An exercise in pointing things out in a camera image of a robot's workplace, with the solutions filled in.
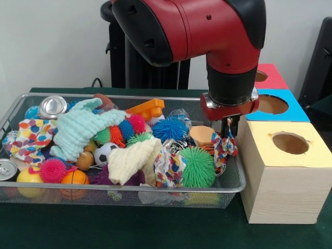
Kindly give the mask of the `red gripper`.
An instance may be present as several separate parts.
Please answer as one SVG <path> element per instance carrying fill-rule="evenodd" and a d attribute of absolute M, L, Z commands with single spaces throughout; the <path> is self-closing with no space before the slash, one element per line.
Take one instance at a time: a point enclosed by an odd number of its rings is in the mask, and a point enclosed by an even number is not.
<path fill-rule="evenodd" d="M 201 94 L 201 108 L 204 116 L 210 121 L 222 120 L 222 136 L 233 135 L 232 118 L 230 116 L 246 115 L 256 112 L 259 107 L 259 95 L 257 88 L 254 88 L 249 100 L 241 105 L 219 105 L 214 102 L 209 93 Z"/>

